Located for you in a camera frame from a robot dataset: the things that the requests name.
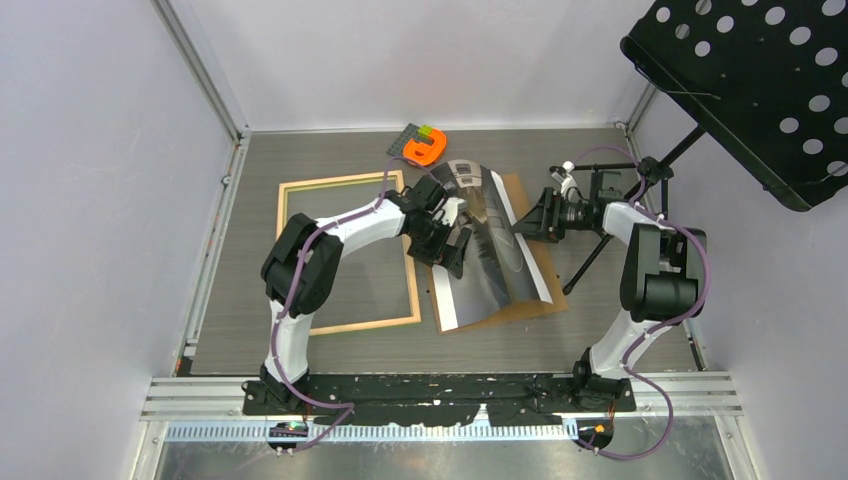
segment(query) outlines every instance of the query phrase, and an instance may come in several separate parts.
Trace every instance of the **wall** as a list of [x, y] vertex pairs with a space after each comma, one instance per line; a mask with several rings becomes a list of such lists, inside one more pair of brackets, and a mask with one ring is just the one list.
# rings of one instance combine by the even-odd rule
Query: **wall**
[[149, 2], [4, 2], [0, 44], [0, 477], [114, 480], [232, 147]]
[[[660, 158], [695, 125], [659, 95], [639, 127]], [[792, 212], [712, 138], [674, 165], [671, 216], [708, 236], [713, 290], [696, 321], [730, 370], [770, 478], [843, 478], [848, 460], [848, 191]]]
[[651, 0], [190, 0], [253, 130], [627, 119]]

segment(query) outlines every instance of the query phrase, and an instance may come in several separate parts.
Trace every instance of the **black mounting plate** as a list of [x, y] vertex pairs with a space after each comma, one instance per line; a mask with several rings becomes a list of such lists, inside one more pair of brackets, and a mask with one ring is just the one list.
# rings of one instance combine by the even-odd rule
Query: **black mounting plate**
[[829, 15], [824, 3], [658, 0], [621, 41], [637, 70], [796, 211], [848, 185], [848, 168], [828, 177], [848, 162], [848, 8]]
[[[555, 374], [449, 374], [449, 375], [311, 375], [299, 382], [309, 397], [328, 403], [353, 402], [346, 420], [356, 425], [452, 426], [470, 423], [486, 404], [492, 426], [551, 425], [562, 419], [554, 413], [575, 413], [570, 376]], [[315, 415], [318, 424], [332, 423], [339, 410], [290, 409], [269, 394], [262, 381], [244, 386], [244, 415]], [[628, 384], [616, 400], [617, 412], [633, 412], [636, 403]], [[609, 406], [599, 406], [606, 413]]]

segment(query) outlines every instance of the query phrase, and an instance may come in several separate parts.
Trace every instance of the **black perforated panel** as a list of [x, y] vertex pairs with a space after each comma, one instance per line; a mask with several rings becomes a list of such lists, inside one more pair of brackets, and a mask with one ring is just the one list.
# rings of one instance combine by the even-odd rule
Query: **black perforated panel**
[[848, 185], [845, 4], [659, 0], [621, 48], [781, 203], [805, 211]]

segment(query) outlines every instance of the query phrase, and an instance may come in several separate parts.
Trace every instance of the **poster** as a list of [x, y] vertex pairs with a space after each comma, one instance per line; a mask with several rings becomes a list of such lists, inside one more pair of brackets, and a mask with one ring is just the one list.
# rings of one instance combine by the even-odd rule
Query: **poster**
[[432, 170], [466, 209], [454, 227], [472, 229], [461, 279], [433, 267], [441, 330], [453, 330], [486, 319], [515, 303], [553, 303], [527, 243], [512, 233], [515, 214], [500, 176], [468, 160], [452, 160]]

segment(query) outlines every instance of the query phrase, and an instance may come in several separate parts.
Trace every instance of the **table surface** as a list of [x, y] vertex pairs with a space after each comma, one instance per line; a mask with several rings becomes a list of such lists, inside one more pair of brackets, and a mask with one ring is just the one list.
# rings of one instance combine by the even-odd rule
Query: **table surface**
[[[626, 148], [616, 129], [482, 130], [447, 132], [442, 160], [468, 159], [499, 173], [517, 172], [535, 203], [553, 186], [550, 165], [575, 158], [596, 145]], [[274, 242], [279, 184], [297, 180], [371, 173], [385, 168], [385, 149], [396, 133], [254, 134], [238, 185], [232, 216], [202, 325], [193, 374], [254, 375], [268, 352], [270, 311], [259, 267]], [[581, 163], [626, 161], [598, 151]], [[401, 167], [414, 184], [420, 173]], [[576, 176], [584, 190], [588, 173]], [[627, 171], [622, 190], [635, 181]], [[332, 205], [338, 212], [355, 205]], [[563, 281], [598, 242], [591, 232], [569, 232], [550, 245]], [[600, 340], [617, 315], [618, 288], [626, 248], [613, 241], [568, 296], [569, 310], [467, 332], [440, 335], [436, 328], [426, 268], [416, 264], [422, 322], [413, 325], [315, 336], [308, 359], [314, 373], [453, 373], [570, 371], [583, 351]], [[369, 250], [375, 264], [379, 249]], [[379, 291], [381, 277], [369, 278]], [[350, 293], [334, 289], [342, 301]], [[660, 337], [636, 365], [641, 371], [694, 370], [682, 328]]]

